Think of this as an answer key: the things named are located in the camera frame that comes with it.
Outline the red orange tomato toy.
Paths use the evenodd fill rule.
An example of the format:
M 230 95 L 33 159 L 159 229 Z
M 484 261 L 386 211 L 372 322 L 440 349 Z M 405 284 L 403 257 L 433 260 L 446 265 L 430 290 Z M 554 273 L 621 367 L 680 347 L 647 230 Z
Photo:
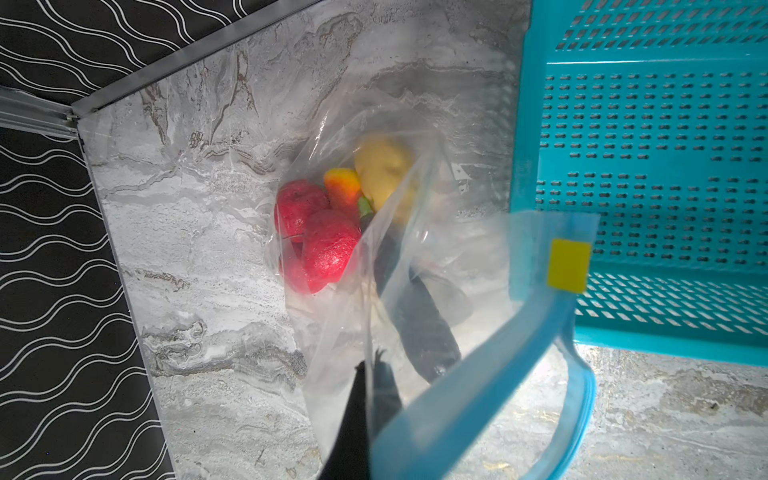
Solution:
M 323 176 L 324 187 L 333 209 L 339 211 L 358 211 L 358 199 L 362 195 L 359 177 L 355 170 L 333 168 Z

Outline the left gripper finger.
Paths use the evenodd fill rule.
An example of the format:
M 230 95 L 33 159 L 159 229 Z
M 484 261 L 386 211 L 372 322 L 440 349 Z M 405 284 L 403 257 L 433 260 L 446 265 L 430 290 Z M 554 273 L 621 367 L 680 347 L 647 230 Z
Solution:
M 377 392 L 372 425 L 376 431 L 386 426 L 402 409 L 402 401 L 389 363 L 382 360 L 384 350 L 377 350 L 372 368 L 373 387 Z M 366 367 L 356 367 L 342 423 L 333 449 L 325 461 L 319 479 L 370 479 L 369 420 L 366 411 Z

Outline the yellow potato toy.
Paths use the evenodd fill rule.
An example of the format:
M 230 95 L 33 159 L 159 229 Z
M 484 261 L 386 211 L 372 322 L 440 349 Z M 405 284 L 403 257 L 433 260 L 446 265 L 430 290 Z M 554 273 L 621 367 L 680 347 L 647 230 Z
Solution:
M 362 192 L 379 211 L 414 164 L 412 150 L 388 136 L 364 137 L 353 156 Z

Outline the dark red apple toy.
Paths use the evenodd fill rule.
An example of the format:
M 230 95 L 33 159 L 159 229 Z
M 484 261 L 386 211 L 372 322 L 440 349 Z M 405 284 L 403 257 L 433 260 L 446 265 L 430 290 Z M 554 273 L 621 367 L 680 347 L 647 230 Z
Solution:
M 308 218 L 327 209 L 330 201 L 319 186 L 304 179 L 291 181 L 277 192 L 274 225 L 282 239 L 301 243 Z

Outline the red pepper toy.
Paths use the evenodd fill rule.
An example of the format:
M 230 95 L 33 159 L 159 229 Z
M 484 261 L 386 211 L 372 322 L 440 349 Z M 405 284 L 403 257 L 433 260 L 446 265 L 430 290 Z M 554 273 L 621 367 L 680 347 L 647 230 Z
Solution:
M 290 242 L 280 256 L 279 271 L 285 284 L 292 291 L 308 295 L 309 282 L 302 264 L 302 243 Z

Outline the green leafy vegetable toy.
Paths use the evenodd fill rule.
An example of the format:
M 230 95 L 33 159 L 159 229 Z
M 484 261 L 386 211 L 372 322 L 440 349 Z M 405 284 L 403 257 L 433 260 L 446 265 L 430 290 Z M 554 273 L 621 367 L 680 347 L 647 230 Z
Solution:
M 369 200 L 364 196 L 358 198 L 357 207 L 360 219 L 371 217 L 375 214 Z

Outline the clear zip top bag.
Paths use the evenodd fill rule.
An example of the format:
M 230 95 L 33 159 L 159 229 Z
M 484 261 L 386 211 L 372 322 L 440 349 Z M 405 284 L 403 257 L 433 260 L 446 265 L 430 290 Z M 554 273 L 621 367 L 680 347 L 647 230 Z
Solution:
M 365 362 L 370 479 L 483 478 L 492 463 L 504 461 L 521 479 L 561 478 L 596 397 L 595 375 L 573 335 L 597 218 L 535 210 L 469 218 L 445 137 L 415 109 L 377 90 L 322 104 L 278 190 L 304 179 L 326 193 L 325 172 L 355 170 L 354 153 L 368 136 L 403 142 L 414 164 L 373 216 L 336 210 L 361 230 L 341 279 L 314 294 L 292 291 L 279 271 L 291 241 L 277 232 L 274 213 L 268 242 L 308 366 L 303 394 L 323 458 L 320 473 L 356 367 Z M 403 291 L 417 260 L 435 265 L 472 305 L 472 314 L 451 326 L 462 359 L 432 384 L 411 365 L 384 309 Z M 435 286 L 430 291 L 444 316 L 458 305 Z M 382 360 L 392 368 L 402 401 L 378 431 L 372 425 L 377 350 L 385 351 Z

